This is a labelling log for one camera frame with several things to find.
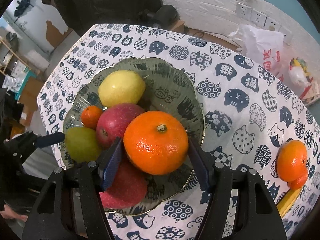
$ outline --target table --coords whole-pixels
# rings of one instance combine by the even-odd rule
[[[286,182],[276,174],[279,147],[292,139],[306,144],[309,178],[283,219],[290,237],[319,196],[320,127],[281,81],[252,60],[218,44],[144,26],[93,26],[61,60],[37,98],[47,133],[62,130],[75,95],[95,74],[129,57],[159,57],[183,70],[195,84],[205,114],[203,150],[232,169],[255,168],[276,203],[288,191]],[[53,151],[58,164],[65,168],[66,160],[62,160],[57,145]],[[223,236],[232,230],[235,195],[234,190]],[[190,240],[208,200],[209,195],[200,190],[194,177],[181,193],[145,215],[125,217],[116,213],[107,217],[116,239]],[[182,204],[191,208],[191,216],[176,221],[175,216],[181,217],[176,207]]]

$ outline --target electrical outlet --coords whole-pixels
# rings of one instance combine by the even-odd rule
[[[275,21],[274,19],[267,16],[266,23],[264,24],[264,28],[269,31],[278,32],[281,28],[281,24]]]
[[[292,38],[293,38],[293,34],[290,30],[288,30],[286,27],[284,26],[281,26],[279,32],[283,33],[284,34],[284,39],[283,41],[287,44],[290,45],[291,41],[292,41]]]
[[[245,19],[247,21],[250,21],[250,17],[251,17],[251,10],[252,8],[241,4],[241,3],[237,3],[237,7],[236,7],[236,15],[239,18]]]
[[[255,23],[260,27],[264,27],[264,23],[266,22],[267,16],[264,13],[261,13],[255,9],[251,10],[250,21]]]

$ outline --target brown patch on door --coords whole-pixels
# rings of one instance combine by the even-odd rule
[[[52,47],[56,48],[70,34],[70,32],[72,32],[72,29],[68,28],[68,30],[62,34],[59,29],[52,24],[51,21],[47,21],[45,38]]]

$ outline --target silver bolt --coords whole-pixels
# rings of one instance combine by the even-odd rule
[[[216,163],[214,164],[214,166],[216,166],[216,168],[218,168],[218,169],[222,169],[224,165],[223,165],[222,162],[216,162]]]
[[[96,163],[95,161],[90,161],[90,162],[88,162],[89,168],[93,168],[93,167],[95,167],[96,165],[97,165],[97,163]]]
[[[54,173],[55,173],[55,174],[59,174],[61,171],[62,171],[62,168],[61,168],[61,167],[58,167],[58,168],[55,168],[55,169],[54,169]]]
[[[256,175],[257,171],[255,169],[249,169],[249,173],[252,175]]]

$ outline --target large orange fruit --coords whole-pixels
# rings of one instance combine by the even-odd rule
[[[303,175],[294,181],[288,182],[288,187],[293,190],[299,189],[303,187],[307,179],[308,179],[308,169],[307,167],[305,167]]]
[[[88,106],[81,114],[81,122],[87,128],[95,130],[103,110],[97,106]]]
[[[125,130],[123,140],[130,161],[149,174],[175,171],[187,156],[186,130],[172,115],[161,111],[137,116]]]
[[[303,142],[288,142],[278,155],[276,168],[279,178],[287,182],[300,178],[305,173],[307,158],[307,149]]]

